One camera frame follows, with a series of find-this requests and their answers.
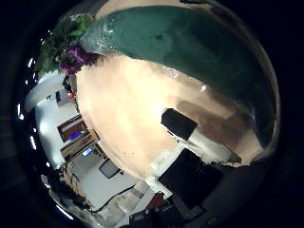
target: cable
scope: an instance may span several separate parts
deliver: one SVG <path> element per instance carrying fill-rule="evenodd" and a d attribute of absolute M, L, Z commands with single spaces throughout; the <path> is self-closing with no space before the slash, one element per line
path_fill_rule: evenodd
<path fill-rule="evenodd" d="M 120 194 L 122 194 L 122 193 L 124 193 L 124 192 L 126 192 L 126 191 L 128 191 L 130 189 L 132 189 L 134 186 L 135 186 L 135 184 L 133 186 L 131 186 L 131 187 L 128 187 L 128 188 L 124 189 L 122 192 L 119 192 L 119 193 L 115 194 L 102 207 L 100 207 L 99 209 L 97 209 L 95 211 L 90 211 L 90 213 L 98 213 L 98 212 L 102 211 L 113 198 L 115 198 L 117 195 L 120 195 Z"/>

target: beige floor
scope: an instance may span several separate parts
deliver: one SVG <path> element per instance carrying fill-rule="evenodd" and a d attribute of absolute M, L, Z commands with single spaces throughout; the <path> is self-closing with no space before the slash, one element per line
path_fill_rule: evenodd
<path fill-rule="evenodd" d="M 151 173 L 150 163 L 163 150 L 177 144 L 161 125 L 166 107 L 198 122 L 204 135 L 236 151 L 245 163 L 261 151 L 231 101 L 176 70 L 116 56 L 84 67 L 77 87 L 81 113 L 104 142 L 104 152 L 138 179 Z"/>

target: purple flower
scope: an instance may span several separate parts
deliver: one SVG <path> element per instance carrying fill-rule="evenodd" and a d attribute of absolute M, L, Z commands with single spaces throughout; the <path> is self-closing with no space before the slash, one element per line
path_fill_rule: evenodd
<path fill-rule="evenodd" d="M 65 52 L 65 58 L 61 63 L 61 68 L 66 75 L 73 75 L 77 73 L 83 65 L 92 66 L 98 58 L 98 54 L 88 53 L 80 46 L 71 46 Z"/>

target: green fabric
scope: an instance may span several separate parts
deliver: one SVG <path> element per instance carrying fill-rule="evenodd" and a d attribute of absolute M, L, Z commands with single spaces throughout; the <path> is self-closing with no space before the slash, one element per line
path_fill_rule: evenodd
<path fill-rule="evenodd" d="M 231 31 L 203 14 L 176 7 L 117 11 L 95 22 L 81 44 L 89 52 L 118 51 L 175 68 L 237 101 L 251 117 L 261 115 L 274 125 L 274 113 L 258 109 L 258 99 L 272 95 L 254 54 Z M 257 96 L 253 85 L 262 94 Z M 270 100 L 266 108 L 273 110 Z M 263 127 L 256 134 L 265 145 L 272 132 Z"/>

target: wall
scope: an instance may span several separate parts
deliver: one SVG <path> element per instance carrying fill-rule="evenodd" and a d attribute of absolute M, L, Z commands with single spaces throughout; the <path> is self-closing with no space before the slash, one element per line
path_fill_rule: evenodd
<path fill-rule="evenodd" d="M 64 162 L 60 149 L 68 142 L 63 142 L 57 126 L 78 115 L 73 104 L 58 106 L 55 94 L 50 99 L 41 101 L 35 109 L 39 138 L 46 152 L 49 163 L 56 168 Z"/>

